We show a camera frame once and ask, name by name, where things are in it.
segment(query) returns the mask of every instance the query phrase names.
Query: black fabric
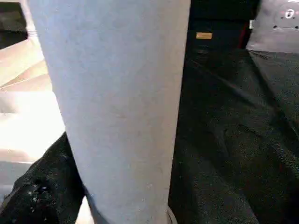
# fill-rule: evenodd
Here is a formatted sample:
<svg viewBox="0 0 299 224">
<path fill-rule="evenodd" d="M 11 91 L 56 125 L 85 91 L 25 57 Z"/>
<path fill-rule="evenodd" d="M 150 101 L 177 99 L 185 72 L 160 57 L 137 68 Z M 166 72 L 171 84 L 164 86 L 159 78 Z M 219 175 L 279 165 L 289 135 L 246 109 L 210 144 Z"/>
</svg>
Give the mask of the black fabric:
<svg viewBox="0 0 299 224">
<path fill-rule="evenodd" d="M 211 20 L 251 20 L 259 0 L 192 0 L 191 18 Z"/>
<path fill-rule="evenodd" d="M 15 183 L 0 207 L 0 224 L 73 224 L 84 196 L 64 133 Z"/>
<path fill-rule="evenodd" d="M 260 224 L 299 221 L 298 60 L 245 50 L 186 57 L 169 199 L 179 224 L 256 223 L 249 208 Z"/>
<path fill-rule="evenodd" d="M 187 47 L 193 51 L 236 49 L 242 45 L 248 23 L 243 21 L 190 20 Z M 211 33 L 211 40 L 197 38 L 197 33 Z"/>
<path fill-rule="evenodd" d="M 26 25 L 27 22 L 20 3 L 0 2 L 0 31 L 10 30 L 26 32 Z"/>
<path fill-rule="evenodd" d="M 0 50 L 24 41 L 27 38 L 27 32 L 0 31 Z"/>
</svg>

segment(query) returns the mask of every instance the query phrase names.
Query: small label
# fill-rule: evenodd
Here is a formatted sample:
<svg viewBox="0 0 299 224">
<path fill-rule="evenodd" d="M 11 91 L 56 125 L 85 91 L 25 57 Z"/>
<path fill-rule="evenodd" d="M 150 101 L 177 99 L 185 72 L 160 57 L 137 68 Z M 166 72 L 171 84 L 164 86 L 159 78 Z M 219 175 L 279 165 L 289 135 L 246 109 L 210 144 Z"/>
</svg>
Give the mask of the small label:
<svg viewBox="0 0 299 224">
<path fill-rule="evenodd" d="M 212 38 L 212 33 L 196 33 L 196 39 L 211 40 Z"/>
<path fill-rule="evenodd" d="M 295 10 L 293 9 L 288 9 L 285 13 L 285 18 L 290 19 L 294 16 Z"/>
<path fill-rule="evenodd" d="M 254 23 L 255 22 L 256 22 L 255 20 L 250 20 L 249 21 L 249 29 L 254 29 Z"/>
</svg>

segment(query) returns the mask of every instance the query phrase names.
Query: gold label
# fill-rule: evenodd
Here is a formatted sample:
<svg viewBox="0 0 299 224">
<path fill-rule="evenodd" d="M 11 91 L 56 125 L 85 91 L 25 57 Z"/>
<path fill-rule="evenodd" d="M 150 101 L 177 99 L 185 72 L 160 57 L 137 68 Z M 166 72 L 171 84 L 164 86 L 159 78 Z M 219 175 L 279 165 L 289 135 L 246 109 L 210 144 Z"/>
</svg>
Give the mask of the gold label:
<svg viewBox="0 0 299 224">
<path fill-rule="evenodd" d="M 196 39 L 211 40 L 212 38 L 212 33 L 196 33 Z"/>
</svg>

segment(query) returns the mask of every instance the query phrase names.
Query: beige surface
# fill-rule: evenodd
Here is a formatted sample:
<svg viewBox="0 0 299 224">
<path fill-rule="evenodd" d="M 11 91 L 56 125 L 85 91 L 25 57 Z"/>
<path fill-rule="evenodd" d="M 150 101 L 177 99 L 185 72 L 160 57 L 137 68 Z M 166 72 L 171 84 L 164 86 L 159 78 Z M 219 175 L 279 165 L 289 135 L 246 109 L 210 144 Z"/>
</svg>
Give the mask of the beige surface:
<svg viewBox="0 0 299 224">
<path fill-rule="evenodd" d="M 44 59 L 39 42 L 27 39 L 0 50 L 0 86 Z"/>
<path fill-rule="evenodd" d="M 0 91 L 51 91 L 52 83 L 48 74 L 39 75 L 11 85 L 5 85 Z"/>
<path fill-rule="evenodd" d="M 27 79 L 35 78 L 43 74 L 48 74 L 47 64 L 45 60 L 33 64 L 31 67 L 19 74 L 16 78 L 5 83 L 2 87 L 25 81 Z"/>
</svg>

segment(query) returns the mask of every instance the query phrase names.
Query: wrinkled black fabric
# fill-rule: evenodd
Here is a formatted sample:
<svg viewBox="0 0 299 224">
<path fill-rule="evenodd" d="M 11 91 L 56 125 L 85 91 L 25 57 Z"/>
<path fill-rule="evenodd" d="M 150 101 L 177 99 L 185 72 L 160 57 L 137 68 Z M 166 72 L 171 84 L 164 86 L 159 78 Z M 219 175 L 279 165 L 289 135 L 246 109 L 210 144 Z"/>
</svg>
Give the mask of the wrinkled black fabric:
<svg viewBox="0 0 299 224">
<path fill-rule="evenodd" d="M 186 57 L 169 199 L 179 224 L 256 223 L 251 210 L 260 224 L 298 222 L 298 60 L 245 50 Z M 233 194 L 248 206 L 236 210 Z"/>
<path fill-rule="evenodd" d="M 0 224 L 73 224 L 84 196 L 64 133 L 15 183 L 0 207 Z"/>
</svg>

